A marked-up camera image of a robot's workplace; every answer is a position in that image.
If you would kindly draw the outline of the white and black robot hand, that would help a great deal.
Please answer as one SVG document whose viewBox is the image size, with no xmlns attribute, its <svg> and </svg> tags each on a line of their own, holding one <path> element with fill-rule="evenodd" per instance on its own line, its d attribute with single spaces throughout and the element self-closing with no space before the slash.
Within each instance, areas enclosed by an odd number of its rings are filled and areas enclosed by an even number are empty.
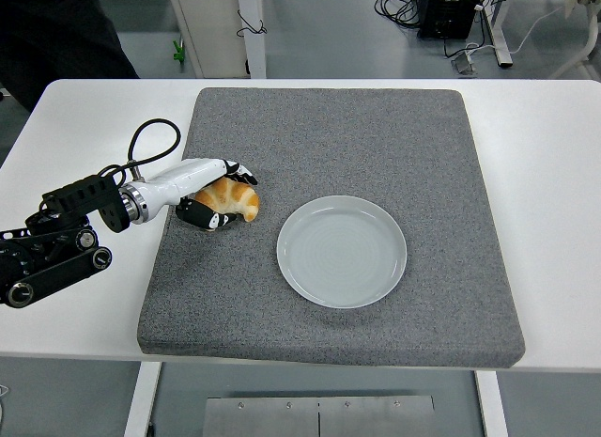
<svg viewBox="0 0 601 437">
<path fill-rule="evenodd" d="M 259 212 L 257 181 L 243 165 L 223 159 L 187 159 L 152 179 L 131 184 L 138 223 L 153 219 L 167 205 L 180 220 L 207 231 Z"/>
</svg>

